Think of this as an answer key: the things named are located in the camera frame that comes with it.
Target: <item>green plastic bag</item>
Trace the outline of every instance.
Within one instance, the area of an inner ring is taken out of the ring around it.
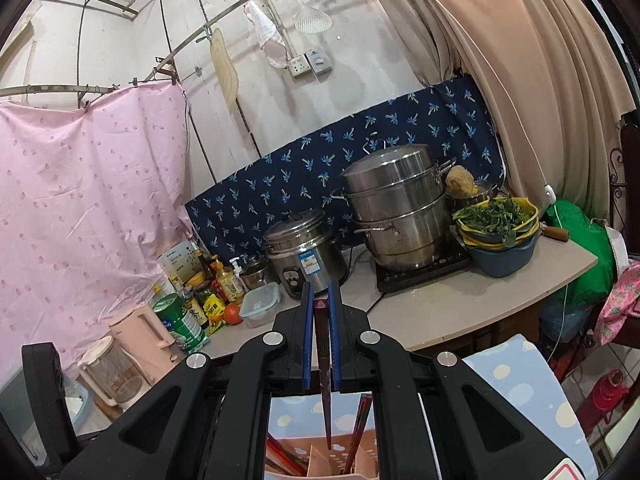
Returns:
[[[558,200],[545,212],[547,225],[562,227],[570,232],[570,239],[598,257],[593,269],[573,280],[568,285],[566,306],[569,310],[592,306],[603,301],[610,293],[614,280],[614,257],[607,232],[591,222],[575,204],[568,200]],[[564,287],[555,292],[564,301]]]

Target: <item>hanging cutting board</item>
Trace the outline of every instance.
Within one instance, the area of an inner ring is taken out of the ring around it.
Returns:
[[[222,37],[222,31],[219,28],[211,35],[210,51],[226,107],[231,110],[238,97],[238,72],[226,51],[225,38]]]

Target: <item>metal bolt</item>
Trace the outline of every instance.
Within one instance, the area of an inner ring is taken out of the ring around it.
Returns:
[[[204,354],[191,354],[187,357],[187,366],[189,368],[202,368],[207,363],[207,356]]]
[[[284,336],[280,332],[267,332],[262,336],[265,345],[276,346],[282,343]]]
[[[368,345],[375,345],[378,341],[380,341],[380,334],[378,332],[374,332],[373,330],[367,330],[366,332],[360,334],[360,340]]]
[[[458,362],[456,355],[451,352],[440,352],[437,359],[442,366],[453,366]]]

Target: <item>rice cooker label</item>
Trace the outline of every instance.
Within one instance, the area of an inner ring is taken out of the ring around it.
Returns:
[[[313,276],[316,272],[320,272],[320,264],[316,259],[313,251],[307,251],[299,256],[302,268],[307,276]]]

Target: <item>wall switch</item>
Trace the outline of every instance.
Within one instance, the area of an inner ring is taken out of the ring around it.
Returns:
[[[309,62],[306,60],[304,54],[293,59],[289,59],[287,61],[287,67],[289,72],[291,72],[292,77],[300,77],[301,75],[311,72],[311,67],[309,66]]]
[[[311,70],[313,70],[316,75],[331,72],[334,68],[327,54],[319,48],[309,50],[305,56],[309,61],[309,65],[311,65]]]

